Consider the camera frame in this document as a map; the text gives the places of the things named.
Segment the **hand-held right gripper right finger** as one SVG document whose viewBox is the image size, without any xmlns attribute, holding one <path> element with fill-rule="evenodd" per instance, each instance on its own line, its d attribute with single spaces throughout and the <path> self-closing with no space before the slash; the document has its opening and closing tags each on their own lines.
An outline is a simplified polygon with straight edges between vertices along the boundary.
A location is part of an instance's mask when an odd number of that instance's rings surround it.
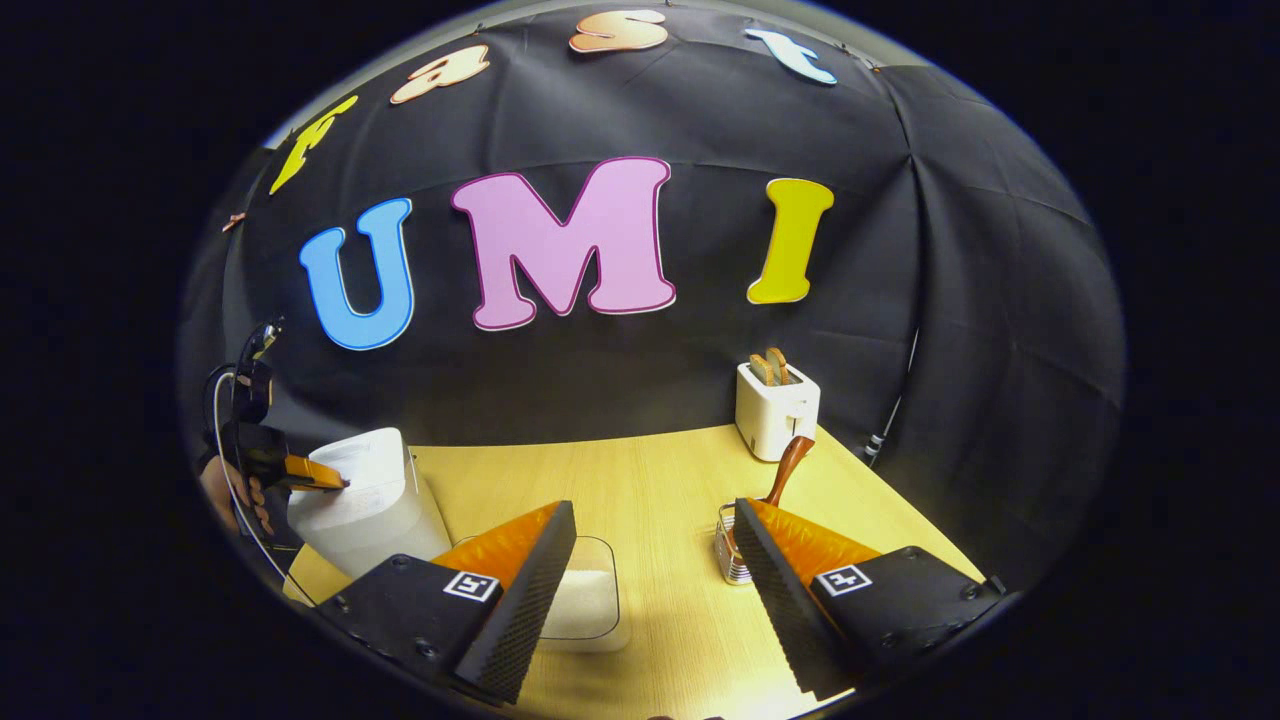
<svg viewBox="0 0 1280 720">
<path fill-rule="evenodd" d="M 818 700 L 876 691 L 923 666 L 1004 610 L 922 547 L 879 553 L 756 498 L 733 506 L 733 538 L 799 688 Z"/>
</svg>

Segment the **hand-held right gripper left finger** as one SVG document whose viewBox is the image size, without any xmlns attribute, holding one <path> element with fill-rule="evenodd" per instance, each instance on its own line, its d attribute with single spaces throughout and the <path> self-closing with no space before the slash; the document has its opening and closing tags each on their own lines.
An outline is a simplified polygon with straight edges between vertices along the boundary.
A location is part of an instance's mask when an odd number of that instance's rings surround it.
<svg viewBox="0 0 1280 720">
<path fill-rule="evenodd" d="M 394 553 L 317 612 L 419 680 L 513 705 L 576 537 L 573 505 L 548 503 L 430 561 Z"/>
</svg>

